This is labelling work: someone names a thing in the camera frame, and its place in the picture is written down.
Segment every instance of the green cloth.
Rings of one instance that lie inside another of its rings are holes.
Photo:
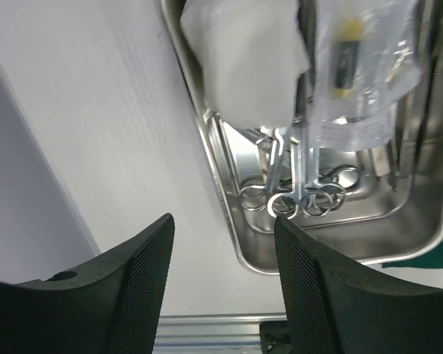
[[[386,263],[383,268],[410,267],[410,268],[443,268],[443,241],[432,251],[412,260]]]

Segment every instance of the battery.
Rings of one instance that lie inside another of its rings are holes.
[[[334,92],[337,98],[348,97],[353,89],[360,42],[362,39],[363,21],[347,20],[339,26],[339,36],[335,44],[335,79]]]

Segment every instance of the plastic bag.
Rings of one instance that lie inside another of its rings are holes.
[[[235,128],[289,125],[309,62],[297,0],[188,0],[181,28],[203,70],[208,107]]]
[[[420,79],[411,12],[416,0],[317,0],[315,148],[359,151],[393,136],[389,106]]]

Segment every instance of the stainless steel tray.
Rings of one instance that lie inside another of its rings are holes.
[[[240,263],[248,270],[278,274],[273,243],[274,219],[265,210],[245,212],[237,198],[240,182],[260,173],[257,147],[206,107],[202,73],[179,25],[184,3],[183,0],[161,0],[195,106],[200,136],[234,249]],[[293,220],[321,242],[363,263],[416,257],[443,240],[443,129],[436,129],[443,126],[442,41],[441,62],[433,80],[431,110],[428,116],[425,114],[431,77],[432,11],[431,0],[422,0],[416,11],[419,18],[417,52],[424,73],[422,82],[398,102],[392,112],[397,115],[400,172],[397,190],[391,188],[390,176],[376,177],[369,151],[343,153],[322,149],[322,169],[340,163],[353,164],[364,171],[362,187],[348,197],[341,209],[324,218],[311,219],[299,215]],[[416,153],[418,141],[419,158]]]

